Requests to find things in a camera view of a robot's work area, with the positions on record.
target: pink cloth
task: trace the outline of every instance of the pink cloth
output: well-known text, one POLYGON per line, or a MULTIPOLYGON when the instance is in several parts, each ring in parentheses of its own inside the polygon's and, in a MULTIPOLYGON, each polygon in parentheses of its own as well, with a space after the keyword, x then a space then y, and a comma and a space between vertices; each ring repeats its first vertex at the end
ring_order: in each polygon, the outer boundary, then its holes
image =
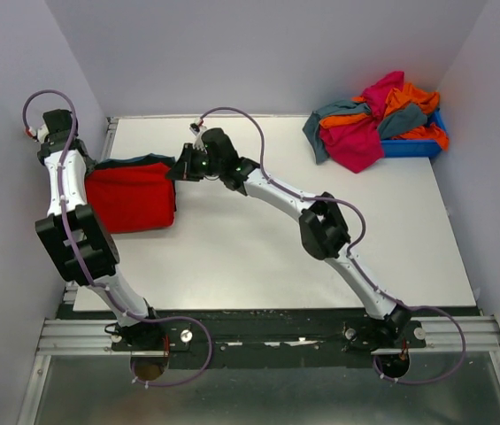
POLYGON ((359 173, 383 158, 377 123, 372 118, 348 126, 328 129, 320 127, 319 137, 330 157, 354 173, 359 173))
POLYGON ((372 110, 372 115, 377 120, 383 120, 385 113, 385 99, 392 89, 403 90, 405 73, 403 71, 394 71, 388 73, 373 86, 368 87, 362 92, 362 96, 372 110))
POLYGON ((404 72, 388 73, 362 93, 372 114, 355 124, 332 128, 319 128, 319 137, 324 142, 330 157, 351 170, 359 173, 383 158, 380 134, 377 126, 383 120, 385 100, 392 89, 403 89, 404 72))

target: white wall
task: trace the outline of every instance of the white wall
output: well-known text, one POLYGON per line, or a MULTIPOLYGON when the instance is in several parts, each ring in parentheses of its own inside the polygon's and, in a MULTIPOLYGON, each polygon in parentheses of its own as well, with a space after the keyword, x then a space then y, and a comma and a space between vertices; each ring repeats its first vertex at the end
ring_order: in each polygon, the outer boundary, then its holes
POLYGON ((397 68, 435 89, 485 0, 46 0, 110 115, 308 112, 397 68))
POLYGON ((500 322, 500 0, 490 0, 440 87, 451 149, 435 173, 479 304, 500 322))
MULTIPOLYGON (((43 0, 0 1, 0 424, 15 423, 45 315, 63 283, 34 222, 47 212, 48 177, 23 135, 21 107, 38 89, 65 91, 76 103, 81 136, 101 150, 105 118, 43 0)), ((35 102, 33 122, 50 97, 35 102)))

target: orange cloth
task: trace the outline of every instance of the orange cloth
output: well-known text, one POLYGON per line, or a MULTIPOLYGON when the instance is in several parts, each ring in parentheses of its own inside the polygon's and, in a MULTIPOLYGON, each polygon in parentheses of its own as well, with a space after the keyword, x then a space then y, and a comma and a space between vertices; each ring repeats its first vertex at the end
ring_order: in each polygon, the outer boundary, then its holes
POLYGON ((355 115, 331 115, 320 120, 320 125, 323 128, 348 126, 349 124, 356 124, 369 116, 370 115, 368 113, 357 113, 355 115))
POLYGON ((403 85, 403 90, 392 89, 389 92, 385 100, 387 108, 385 109, 384 117, 387 117, 395 111, 404 109, 405 106, 411 102, 418 105, 421 111, 423 111, 425 115, 428 115, 436 109, 440 99, 441 97, 438 91, 427 93, 425 90, 417 89, 412 83, 406 82, 403 85))
POLYGON ((392 137, 397 140, 426 140, 432 139, 436 140, 436 142, 440 145, 443 151, 448 150, 449 138, 440 127, 436 124, 431 123, 429 127, 416 127, 407 133, 403 133, 402 135, 398 135, 396 137, 392 137))

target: screw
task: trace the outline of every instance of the screw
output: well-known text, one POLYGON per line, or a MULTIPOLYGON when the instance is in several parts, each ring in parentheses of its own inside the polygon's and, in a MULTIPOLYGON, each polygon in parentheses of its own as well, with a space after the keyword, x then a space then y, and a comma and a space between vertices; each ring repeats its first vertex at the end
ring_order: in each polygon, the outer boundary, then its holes
POLYGON ((423 328, 415 328, 413 334, 415 335, 415 338, 420 341, 424 340, 427 337, 427 332, 425 332, 423 328))
POLYGON ((193 333, 188 329, 184 329, 181 332, 181 341, 186 344, 190 342, 191 339, 193 339, 193 333))
POLYGON ((346 332, 344 332, 344 336, 347 340, 351 341, 356 337, 356 330, 352 328, 346 329, 346 332))

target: cable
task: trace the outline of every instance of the cable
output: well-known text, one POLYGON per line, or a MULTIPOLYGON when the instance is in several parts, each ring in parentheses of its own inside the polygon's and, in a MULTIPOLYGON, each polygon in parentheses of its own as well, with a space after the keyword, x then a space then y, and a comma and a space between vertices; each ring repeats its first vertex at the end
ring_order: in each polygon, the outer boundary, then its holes
MULTIPOLYGON (((71 147, 71 143, 73 142, 73 139, 76 135, 76 110, 74 108, 74 104, 71 101, 71 99, 65 94, 62 93, 61 91, 54 90, 54 89, 46 89, 46 90, 40 90, 35 92, 33 95, 27 98, 26 102, 23 105, 23 110, 22 110, 22 119, 23 119, 23 124, 26 127, 26 132, 30 129, 29 123, 27 122, 27 108, 29 104, 38 96, 44 95, 44 94, 52 94, 52 95, 57 95, 60 97, 63 97, 65 101, 69 105, 69 109, 71 110, 71 114, 73 116, 72 123, 71 123, 71 130, 69 131, 69 136, 66 138, 65 146, 63 147, 63 150, 61 152, 61 156, 59 158, 59 162, 57 164, 57 187, 58 187, 58 194, 59 194, 59 201, 61 204, 61 220, 63 221, 63 228, 66 233, 66 237, 69 241, 69 244, 71 245, 71 248, 73 249, 74 257, 79 263, 79 266, 81 266, 81 270, 84 274, 84 276, 87 279, 88 284, 90 287, 93 288, 102 288, 106 289, 106 285, 102 283, 95 283, 94 279, 92 278, 92 275, 90 274, 90 271, 88 270, 87 264, 84 261, 84 258, 81 255, 81 251, 79 250, 79 247, 76 243, 76 240, 73 237, 73 231, 71 230, 71 227, 69 225, 69 220, 68 220, 68 215, 66 211, 66 201, 65 201, 65 190, 63 188, 63 173, 62 169, 59 170, 59 168, 64 167, 66 155, 71 147)), ((127 312, 112 296, 110 291, 106 291, 106 296, 110 299, 112 304, 116 309, 118 309, 121 313, 127 315, 128 317, 131 317, 137 321, 141 321, 143 323, 151 323, 151 324, 159 324, 159 323, 167 323, 169 321, 188 321, 190 323, 193 323, 197 325, 203 332, 204 335, 206 336, 206 339, 208 341, 208 355, 206 356, 206 361, 203 363, 201 368, 194 373, 192 376, 189 376, 188 378, 182 379, 177 382, 165 382, 165 383, 157 383, 157 382, 144 382, 144 381, 139 381, 140 383, 143 383, 144 385, 150 386, 150 387, 173 387, 176 385, 181 385, 183 383, 189 383, 196 379, 198 376, 200 376, 204 370, 208 367, 208 365, 211 362, 212 359, 212 338, 211 334, 206 328, 206 326, 201 322, 198 321, 197 319, 193 319, 192 317, 186 317, 186 316, 173 316, 173 317, 165 317, 163 319, 148 319, 145 317, 138 316, 134 313, 127 312)))
POLYGON ((218 112, 218 111, 236 112, 236 113, 242 115, 243 117, 247 118, 254 125, 254 127, 256 128, 256 130, 259 133, 259 138, 260 138, 260 142, 261 142, 261 150, 259 152, 259 166, 260 166, 261 174, 264 176, 264 178, 267 180, 267 182, 272 184, 277 189, 284 191, 288 195, 291 195, 292 197, 295 197, 298 199, 302 199, 303 201, 335 202, 337 204, 347 206, 359 217, 359 220, 361 223, 361 230, 360 230, 359 236, 348 245, 348 247, 346 249, 346 256, 348 257, 348 259, 350 260, 352 265, 357 269, 357 271, 362 275, 362 277, 365 279, 365 281, 372 287, 373 290, 379 291, 383 297, 389 299, 390 301, 395 302, 397 305, 400 305, 401 307, 406 308, 407 310, 409 310, 411 312, 417 312, 417 311, 421 311, 421 310, 428 310, 428 311, 435 312, 443 317, 446 317, 457 328, 458 333, 460 334, 460 341, 462 342, 462 350, 461 350, 461 354, 460 354, 460 358, 458 360, 458 363, 450 371, 444 373, 443 375, 437 376, 436 378, 431 378, 431 379, 426 379, 426 380, 421 380, 421 381, 408 381, 408 380, 404 380, 404 379, 396 379, 396 378, 391 378, 391 377, 383 374, 383 372, 381 372, 381 368, 379 367, 380 361, 379 361, 378 356, 373 356, 373 369, 378 373, 380 378, 384 379, 386 381, 390 381, 393 383, 401 383, 404 385, 423 385, 423 384, 427 384, 427 383, 436 383, 436 382, 442 381, 443 379, 448 378, 449 376, 454 374, 456 371, 458 371, 462 367, 462 364, 464 363, 464 359, 465 359, 465 355, 466 355, 466 341, 465 341, 464 331, 462 330, 462 328, 460 327, 460 324, 456 321, 456 319, 454 319, 450 314, 446 313, 444 310, 441 310, 440 308, 437 308, 437 307, 433 307, 431 305, 418 305, 418 306, 414 306, 414 307, 408 306, 400 299, 389 295, 385 290, 380 290, 380 287, 377 286, 377 284, 375 284, 367 276, 367 274, 362 269, 362 267, 353 258, 352 253, 351 253, 352 248, 357 246, 365 237, 367 223, 365 221, 364 214, 354 204, 351 204, 348 201, 344 201, 342 199, 336 199, 336 198, 332 198, 332 197, 302 197, 299 193, 296 193, 294 190, 286 188, 282 184, 276 182, 275 179, 270 174, 268 174, 267 171, 265 170, 265 165, 264 165, 265 135, 264 135, 262 128, 259 126, 258 122, 248 113, 246 113, 238 108, 231 107, 231 106, 219 106, 217 108, 212 108, 209 111, 203 113, 200 116, 200 120, 204 120, 204 118, 206 118, 208 115, 215 113, 215 112, 218 112))

